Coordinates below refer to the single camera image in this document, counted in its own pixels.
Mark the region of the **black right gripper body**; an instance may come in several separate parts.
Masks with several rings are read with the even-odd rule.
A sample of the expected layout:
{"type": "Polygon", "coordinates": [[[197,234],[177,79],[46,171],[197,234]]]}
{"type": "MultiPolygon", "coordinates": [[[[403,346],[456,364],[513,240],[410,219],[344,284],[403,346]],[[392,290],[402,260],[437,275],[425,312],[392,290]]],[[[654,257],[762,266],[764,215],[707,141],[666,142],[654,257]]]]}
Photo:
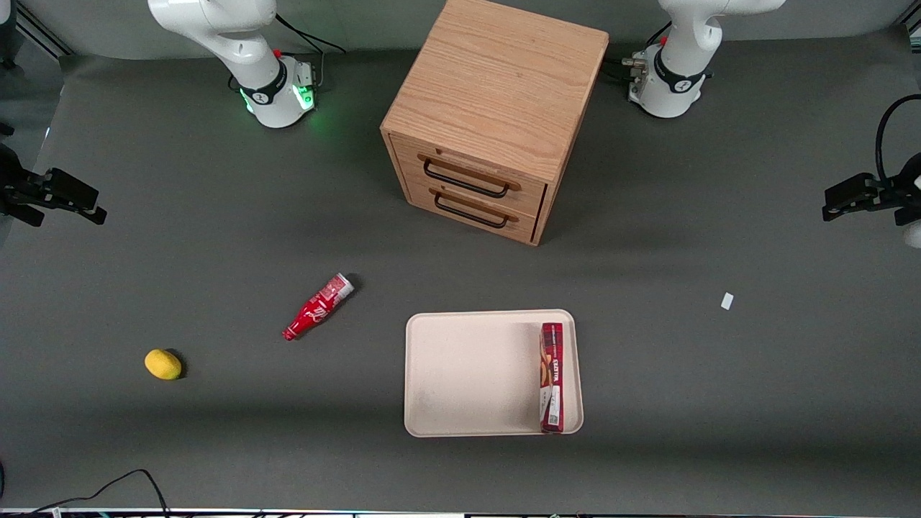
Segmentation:
{"type": "Polygon", "coordinates": [[[1,145],[1,207],[11,209],[14,206],[14,197],[25,196],[26,202],[21,204],[36,204],[42,206],[43,194],[40,193],[40,184],[44,175],[33,173],[24,168],[16,152],[5,144],[1,145]]]}

